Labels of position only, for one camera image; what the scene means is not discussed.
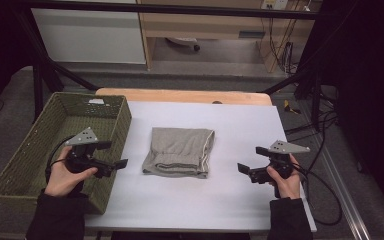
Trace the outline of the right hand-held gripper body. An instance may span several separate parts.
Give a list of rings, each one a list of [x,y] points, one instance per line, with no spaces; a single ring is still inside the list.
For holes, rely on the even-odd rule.
[[[269,166],[273,167],[282,178],[287,179],[294,170],[291,154],[306,153],[310,149],[308,147],[277,140],[270,147],[266,148],[270,152]],[[248,176],[252,183],[264,184],[272,182],[273,179],[267,173],[267,168],[250,169]]]

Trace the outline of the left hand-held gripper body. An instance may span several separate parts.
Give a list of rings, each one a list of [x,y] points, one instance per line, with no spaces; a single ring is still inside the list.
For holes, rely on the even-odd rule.
[[[65,142],[72,149],[67,155],[66,167],[72,173],[80,173],[86,169],[95,167],[97,178],[110,177],[114,166],[108,162],[98,160],[94,152],[98,150],[96,144],[100,142],[93,130],[88,127]]]

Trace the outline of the grey pants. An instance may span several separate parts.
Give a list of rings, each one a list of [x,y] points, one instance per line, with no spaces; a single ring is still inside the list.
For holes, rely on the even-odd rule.
[[[215,131],[210,129],[154,127],[142,172],[164,177],[205,179],[209,173],[209,156],[214,140]]]

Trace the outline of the person's right hand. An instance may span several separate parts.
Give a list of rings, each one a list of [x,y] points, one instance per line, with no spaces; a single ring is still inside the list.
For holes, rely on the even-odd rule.
[[[300,194],[300,174],[294,169],[291,175],[284,179],[280,174],[271,166],[267,167],[267,173],[273,179],[270,185],[276,187],[281,198],[299,199]]]

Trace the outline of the person's left hand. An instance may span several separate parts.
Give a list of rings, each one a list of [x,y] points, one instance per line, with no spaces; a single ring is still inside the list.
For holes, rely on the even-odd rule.
[[[71,146],[64,147],[60,152],[57,162],[52,165],[50,178],[44,190],[46,195],[65,197],[77,184],[93,176],[98,171],[97,168],[92,167],[80,173],[70,172],[66,168],[65,160],[71,149]]]

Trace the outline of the yellow and black tool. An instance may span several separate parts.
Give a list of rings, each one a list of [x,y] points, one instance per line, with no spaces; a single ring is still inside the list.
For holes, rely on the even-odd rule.
[[[294,114],[302,114],[301,110],[292,108],[288,100],[284,100],[284,111]]]

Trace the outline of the black metal stand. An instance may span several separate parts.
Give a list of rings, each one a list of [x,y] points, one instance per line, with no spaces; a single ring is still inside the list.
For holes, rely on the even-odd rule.
[[[319,72],[325,41],[327,40],[327,35],[322,32],[322,23],[322,20],[315,20],[299,63],[298,72],[263,90],[264,94],[271,95],[289,84],[297,83],[298,87],[294,93],[297,99],[312,96],[310,123],[316,130],[319,130],[318,115],[321,93]]]
[[[51,93],[61,92],[64,85],[60,80],[60,74],[78,83],[90,91],[96,91],[98,86],[89,83],[75,75],[49,56],[44,41],[40,35],[32,11],[28,7],[11,4],[9,7],[14,17],[14,31],[21,42],[27,56],[32,61],[34,84],[34,119],[37,119],[44,108],[43,85],[46,85]]]

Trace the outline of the light wooden table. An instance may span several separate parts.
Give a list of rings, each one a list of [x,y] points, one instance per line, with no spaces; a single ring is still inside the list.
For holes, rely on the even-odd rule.
[[[263,93],[246,93],[238,91],[195,91],[165,89],[134,89],[134,88],[101,88],[97,95],[122,95],[130,101],[146,102],[182,102],[236,104],[271,106],[269,95]]]

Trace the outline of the white cabinet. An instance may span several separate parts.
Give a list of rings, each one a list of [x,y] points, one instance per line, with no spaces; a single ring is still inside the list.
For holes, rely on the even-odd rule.
[[[49,56],[59,62],[144,64],[137,13],[33,9]]]

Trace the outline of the office chair caster base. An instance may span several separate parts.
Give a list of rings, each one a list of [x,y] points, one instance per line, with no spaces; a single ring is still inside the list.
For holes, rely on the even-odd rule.
[[[168,37],[168,41],[182,45],[192,47],[194,51],[198,52],[200,50],[200,46],[198,45],[198,41],[196,38],[172,38]]]

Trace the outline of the light wooden desk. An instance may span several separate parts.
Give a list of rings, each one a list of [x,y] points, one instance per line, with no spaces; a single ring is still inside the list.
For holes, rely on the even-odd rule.
[[[262,9],[263,0],[136,0],[139,4],[180,4],[186,6],[221,6],[236,9]],[[311,0],[288,0],[285,10],[307,11]],[[146,64],[152,66],[158,38],[246,39],[257,43],[266,70],[277,67],[286,44],[306,44],[312,20],[245,18],[207,15],[141,13],[139,15]]]

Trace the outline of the white power strip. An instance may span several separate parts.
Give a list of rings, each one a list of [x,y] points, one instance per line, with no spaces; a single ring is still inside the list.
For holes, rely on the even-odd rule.
[[[263,0],[261,8],[269,10],[285,10],[287,4],[288,0]]]

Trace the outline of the black metal crossbar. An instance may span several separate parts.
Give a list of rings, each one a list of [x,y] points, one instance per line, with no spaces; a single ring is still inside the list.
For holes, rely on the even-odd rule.
[[[273,18],[273,19],[299,19],[318,20],[328,19],[331,14],[286,10],[257,10],[236,9],[226,7],[206,6],[181,6],[181,5],[156,5],[156,4],[129,4],[84,1],[57,1],[57,0],[15,0],[15,4],[28,8],[101,11],[101,12],[129,12],[153,14],[183,14],[183,15],[208,15],[232,16],[248,18]]]

